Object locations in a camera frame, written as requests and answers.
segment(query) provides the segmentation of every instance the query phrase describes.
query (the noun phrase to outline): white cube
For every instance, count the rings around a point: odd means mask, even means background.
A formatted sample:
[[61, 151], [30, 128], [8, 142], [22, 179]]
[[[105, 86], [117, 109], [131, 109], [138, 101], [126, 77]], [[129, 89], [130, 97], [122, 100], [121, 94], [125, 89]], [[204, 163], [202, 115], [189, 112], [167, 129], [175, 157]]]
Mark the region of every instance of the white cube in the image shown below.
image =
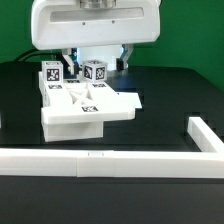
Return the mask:
[[102, 82], [107, 80], [107, 63], [99, 60], [83, 62], [83, 77], [87, 81]]
[[42, 72], [44, 83], [63, 83], [63, 64], [60, 61], [43, 61]]

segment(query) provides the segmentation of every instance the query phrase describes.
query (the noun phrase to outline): white plastic platform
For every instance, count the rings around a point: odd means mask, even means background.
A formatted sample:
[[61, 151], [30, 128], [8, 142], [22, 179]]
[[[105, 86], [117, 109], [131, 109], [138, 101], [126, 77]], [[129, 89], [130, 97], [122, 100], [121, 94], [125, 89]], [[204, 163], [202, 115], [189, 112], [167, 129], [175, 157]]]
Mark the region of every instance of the white plastic platform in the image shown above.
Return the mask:
[[64, 80], [49, 85], [39, 73], [45, 141], [103, 137], [103, 122], [135, 118], [132, 102], [105, 82]]

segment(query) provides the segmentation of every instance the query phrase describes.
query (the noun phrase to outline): black and white pattern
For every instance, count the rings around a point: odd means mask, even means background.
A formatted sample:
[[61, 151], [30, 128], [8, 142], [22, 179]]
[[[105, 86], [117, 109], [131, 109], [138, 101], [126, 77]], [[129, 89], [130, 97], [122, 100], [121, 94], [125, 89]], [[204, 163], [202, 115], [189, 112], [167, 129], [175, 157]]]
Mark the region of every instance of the black and white pattern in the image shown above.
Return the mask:
[[96, 69], [96, 80], [104, 79], [105, 77], [105, 67]]
[[92, 79], [93, 69], [89, 66], [85, 66], [84, 68], [84, 77], [88, 79]]
[[104, 85], [104, 84], [93, 84], [93, 86], [94, 86], [95, 88], [106, 87], [106, 85]]
[[97, 108], [94, 106], [82, 107], [84, 112], [97, 112]]
[[67, 80], [68, 83], [80, 83], [79, 80]]
[[47, 81], [60, 81], [59, 69], [47, 69]]
[[62, 89], [61, 85], [49, 85], [49, 89]]

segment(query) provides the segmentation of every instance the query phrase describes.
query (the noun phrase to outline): green background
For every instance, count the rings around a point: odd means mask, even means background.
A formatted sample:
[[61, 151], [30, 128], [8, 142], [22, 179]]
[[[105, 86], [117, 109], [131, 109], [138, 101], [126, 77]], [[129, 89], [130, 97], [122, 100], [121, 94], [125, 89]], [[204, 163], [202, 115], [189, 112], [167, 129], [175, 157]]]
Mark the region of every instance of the green background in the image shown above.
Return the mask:
[[[33, 48], [33, 0], [1, 0], [0, 62]], [[163, 0], [161, 35], [137, 44], [130, 65], [192, 68], [224, 90], [224, 0]]]

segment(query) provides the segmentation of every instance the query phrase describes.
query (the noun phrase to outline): black table surface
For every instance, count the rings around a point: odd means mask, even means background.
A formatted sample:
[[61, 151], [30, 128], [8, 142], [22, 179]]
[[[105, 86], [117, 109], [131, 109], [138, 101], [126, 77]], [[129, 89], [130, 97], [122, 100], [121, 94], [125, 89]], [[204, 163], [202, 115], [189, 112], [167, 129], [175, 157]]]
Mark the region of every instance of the black table surface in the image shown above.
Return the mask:
[[[200, 116], [222, 139], [224, 93], [183, 68], [130, 67], [107, 83], [137, 92], [143, 109], [131, 121], [105, 122], [104, 138], [44, 142], [39, 63], [0, 64], [0, 145], [38, 149], [198, 151], [186, 133]], [[224, 181], [0, 177], [0, 223], [211, 223], [224, 220]]]

